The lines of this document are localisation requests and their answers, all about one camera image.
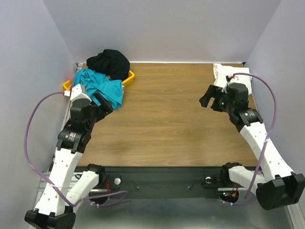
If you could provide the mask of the teal t-shirt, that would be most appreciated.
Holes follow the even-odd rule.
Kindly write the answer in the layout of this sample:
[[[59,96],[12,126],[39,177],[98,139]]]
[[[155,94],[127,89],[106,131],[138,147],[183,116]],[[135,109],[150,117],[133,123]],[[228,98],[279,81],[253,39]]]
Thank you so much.
[[[86,90],[86,94],[97,104],[100,102],[93,96],[98,92],[105,100],[112,103],[113,109],[122,106],[123,85],[121,80],[110,80],[105,74],[97,73],[94,70],[85,68],[79,70],[74,78],[72,86],[81,84]]]

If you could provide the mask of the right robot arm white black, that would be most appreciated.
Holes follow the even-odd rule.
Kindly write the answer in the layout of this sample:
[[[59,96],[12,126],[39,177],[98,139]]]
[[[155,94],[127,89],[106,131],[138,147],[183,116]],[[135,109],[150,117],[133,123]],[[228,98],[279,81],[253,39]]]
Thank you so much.
[[[305,177],[296,174],[283,160],[268,137],[262,117],[249,107],[248,89],[244,84],[232,83],[225,88],[210,85],[199,102],[217,112],[226,112],[229,120],[249,144],[258,160],[258,169],[250,171],[240,163],[222,166],[219,180],[222,185],[237,183],[249,188],[265,210],[298,203],[305,188]]]

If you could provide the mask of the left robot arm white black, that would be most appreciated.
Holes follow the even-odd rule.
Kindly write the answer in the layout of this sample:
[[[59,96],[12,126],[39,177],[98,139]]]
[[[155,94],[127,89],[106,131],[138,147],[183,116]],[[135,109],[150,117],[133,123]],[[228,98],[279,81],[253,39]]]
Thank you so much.
[[[58,134],[53,167],[45,178],[47,185],[37,205],[28,210],[24,218],[36,229],[73,228],[76,212],[90,191],[106,183],[105,168],[89,164],[77,183],[70,186],[95,123],[113,111],[111,103],[98,92],[93,97],[94,100],[85,93],[71,93],[71,116]]]

